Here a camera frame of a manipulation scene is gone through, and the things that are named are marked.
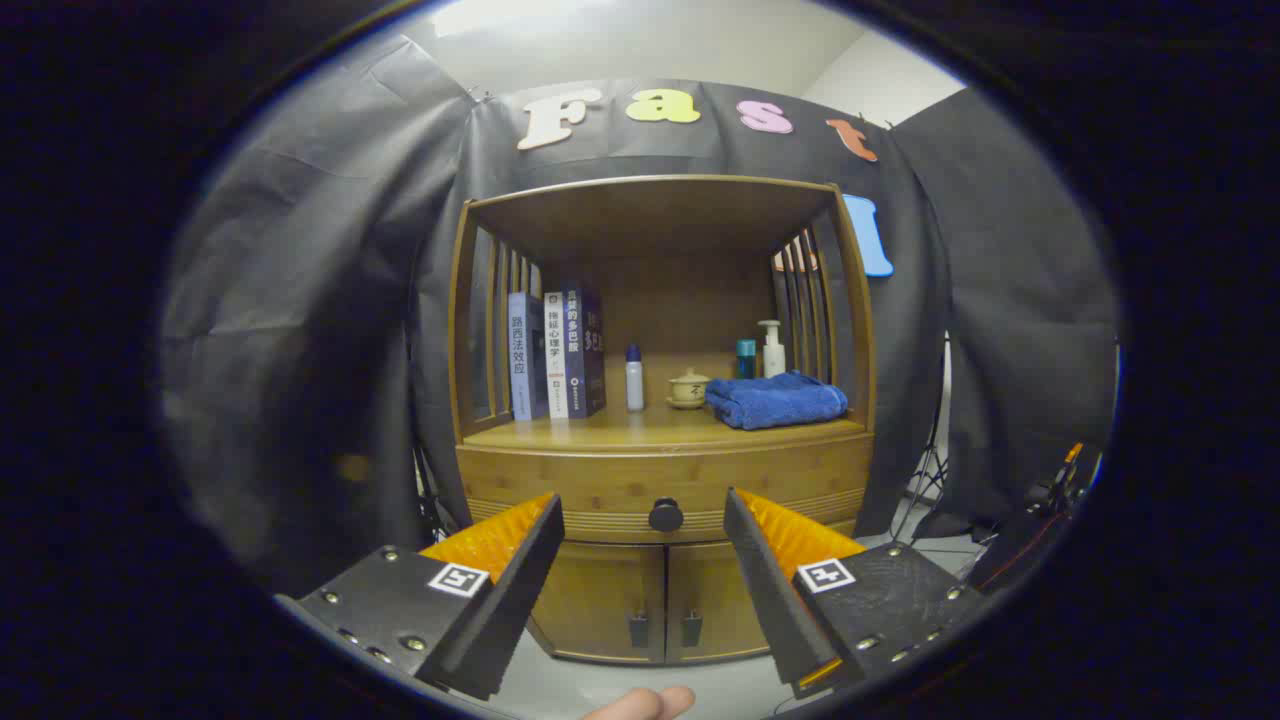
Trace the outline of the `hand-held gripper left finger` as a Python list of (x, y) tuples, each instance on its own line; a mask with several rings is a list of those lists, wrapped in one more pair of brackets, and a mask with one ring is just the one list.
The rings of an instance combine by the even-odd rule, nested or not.
[(276, 602), (403, 676), (489, 700), (563, 538), (561, 497), (544, 493), (424, 550), (378, 547), (314, 591)]

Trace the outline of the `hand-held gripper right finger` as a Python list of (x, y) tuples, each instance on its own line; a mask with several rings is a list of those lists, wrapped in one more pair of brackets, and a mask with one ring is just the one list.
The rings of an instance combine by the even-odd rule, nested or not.
[(745, 489), (728, 489), (723, 528), (774, 667), (799, 698), (897, 675), (986, 605), (908, 544), (865, 547)]

